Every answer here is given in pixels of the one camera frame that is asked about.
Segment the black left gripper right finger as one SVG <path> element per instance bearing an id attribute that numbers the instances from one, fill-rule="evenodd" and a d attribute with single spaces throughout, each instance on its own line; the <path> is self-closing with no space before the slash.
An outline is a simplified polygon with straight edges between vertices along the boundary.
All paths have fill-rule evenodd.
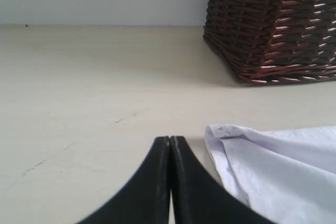
<path id="1" fill-rule="evenodd" d="M 214 180 L 182 136 L 170 137 L 170 186 L 175 223 L 272 223 Z"/>

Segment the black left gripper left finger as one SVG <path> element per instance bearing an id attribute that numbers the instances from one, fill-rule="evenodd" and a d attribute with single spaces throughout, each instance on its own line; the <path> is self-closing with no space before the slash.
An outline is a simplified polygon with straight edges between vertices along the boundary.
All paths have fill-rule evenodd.
<path id="1" fill-rule="evenodd" d="M 168 223 L 170 211 L 170 138 L 155 138 L 129 181 L 80 223 Z"/>

